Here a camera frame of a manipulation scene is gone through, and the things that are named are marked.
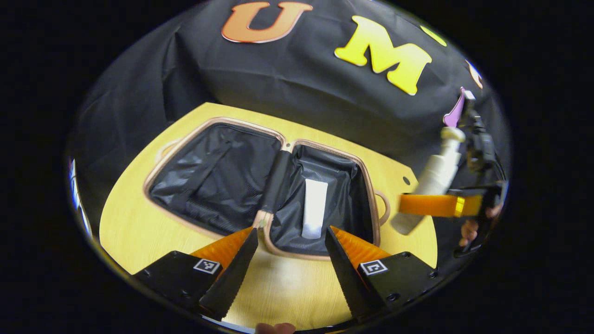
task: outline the open suitcase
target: open suitcase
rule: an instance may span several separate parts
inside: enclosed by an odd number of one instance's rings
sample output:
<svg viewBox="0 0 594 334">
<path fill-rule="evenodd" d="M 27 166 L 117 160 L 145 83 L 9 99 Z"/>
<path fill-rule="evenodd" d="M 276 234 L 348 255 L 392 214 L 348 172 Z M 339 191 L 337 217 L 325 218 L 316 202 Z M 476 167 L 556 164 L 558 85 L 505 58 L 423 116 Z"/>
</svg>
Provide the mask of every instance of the open suitcase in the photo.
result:
<svg viewBox="0 0 594 334">
<path fill-rule="evenodd" d="M 330 225 L 379 245 L 390 216 L 358 157 L 313 141 L 288 143 L 275 130 L 237 119 L 210 119 L 163 147 L 157 160 L 144 183 L 152 203 L 216 238 L 263 228 L 267 248 L 281 256 L 329 260 Z M 317 239 L 302 237 L 306 179 L 327 183 Z M 386 206 L 382 217 L 375 195 Z"/>
</svg>

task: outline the white tube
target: white tube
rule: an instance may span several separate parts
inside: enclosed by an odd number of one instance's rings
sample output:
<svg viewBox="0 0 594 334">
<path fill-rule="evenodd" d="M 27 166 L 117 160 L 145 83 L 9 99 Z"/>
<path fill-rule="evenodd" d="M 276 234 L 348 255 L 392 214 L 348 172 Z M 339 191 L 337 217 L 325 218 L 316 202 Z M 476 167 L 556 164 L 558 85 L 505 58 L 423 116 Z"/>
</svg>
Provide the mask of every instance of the white tube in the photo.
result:
<svg viewBox="0 0 594 334">
<path fill-rule="evenodd" d="M 301 236 L 306 239 L 319 239 L 322 236 L 327 190 L 326 182 L 305 179 L 305 207 Z"/>
<path fill-rule="evenodd" d="M 441 130 L 441 152 L 432 155 L 419 177 L 419 184 L 414 190 L 416 195 L 443 195 L 451 186 L 458 171 L 460 162 L 460 143 L 464 143 L 466 136 L 456 127 L 444 127 Z M 424 216 L 408 213 L 396 213 L 390 223 L 398 233 L 408 235 L 423 219 Z"/>
</svg>

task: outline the yellow table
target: yellow table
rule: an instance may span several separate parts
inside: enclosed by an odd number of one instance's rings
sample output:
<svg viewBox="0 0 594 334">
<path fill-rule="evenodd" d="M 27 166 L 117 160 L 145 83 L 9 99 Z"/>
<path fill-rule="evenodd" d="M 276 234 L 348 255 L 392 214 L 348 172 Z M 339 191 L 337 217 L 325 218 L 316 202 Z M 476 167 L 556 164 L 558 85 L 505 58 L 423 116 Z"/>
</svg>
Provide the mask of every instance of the yellow table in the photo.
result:
<svg viewBox="0 0 594 334">
<path fill-rule="evenodd" d="M 189 134 L 210 118 L 226 116 L 282 133 L 287 141 L 302 138 L 333 146 L 361 158 L 375 189 L 382 191 L 396 214 L 399 194 L 417 185 L 412 170 L 372 150 L 322 131 L 243 109 L 205 103 L 157 136 L 130 163 L 113 187 L 101 216 L 103 248 L 130 274 L 135 274 L 172 250 L 191 253 L 215 239 L 163 214 L 143 195 L 143 182 L 155 166 L 159 150 Z M 337 122 L 348 120 L 337 119 Z M 410 180 L 406 185 L 402 177 Z M 377 201 L 379 215 L 384 204 Z M 437 263 L 437 240 L 431 217 L 408 236 L 388 223 L 380 229 L 383 250 L 410 251 L 431 267 Z M 298 330 L 331 326 L 351 319 L 336 274 L 329 261 L 301 260 L 271 254 L 263 240 L 249 264 L 244 282 L 224 322 L 253 328 L 258 322 L 294 324 Z"/>
</svg>

